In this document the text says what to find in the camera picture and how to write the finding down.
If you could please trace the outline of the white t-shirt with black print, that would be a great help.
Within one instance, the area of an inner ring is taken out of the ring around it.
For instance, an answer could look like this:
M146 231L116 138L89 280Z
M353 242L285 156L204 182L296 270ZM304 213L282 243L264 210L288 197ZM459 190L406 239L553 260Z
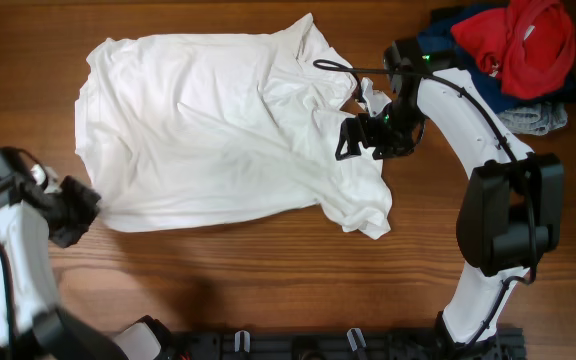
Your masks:
M271 34L107 39L87 58L76 154L101 219L134 233L245 222L319 206L379 238L392 195L368 154L335 157L349 74L306 14Z

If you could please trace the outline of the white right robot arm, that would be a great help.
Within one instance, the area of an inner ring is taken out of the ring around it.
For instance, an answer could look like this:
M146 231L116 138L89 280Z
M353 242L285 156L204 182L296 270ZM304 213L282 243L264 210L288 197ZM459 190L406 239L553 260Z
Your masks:
M465 260L456 291L430 339L403 348L437 359L507 358L497 320L513 289L533 284L539 261L559 243L563 165L552 153L535 154L504 126L454 52L425 53L415 38L397 40L379 71L397 97L342 122L336 159L365 149L376 160L408 156L431 120L468 177L456 222Z

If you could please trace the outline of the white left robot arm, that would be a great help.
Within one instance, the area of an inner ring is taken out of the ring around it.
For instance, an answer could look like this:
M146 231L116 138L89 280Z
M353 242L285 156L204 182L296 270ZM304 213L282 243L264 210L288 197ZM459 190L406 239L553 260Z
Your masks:
M99 195L72 177L50 191L0 181L0 359L161 359L166 331L150 317L109 337L61 304L48 244L70 246L95 219Z

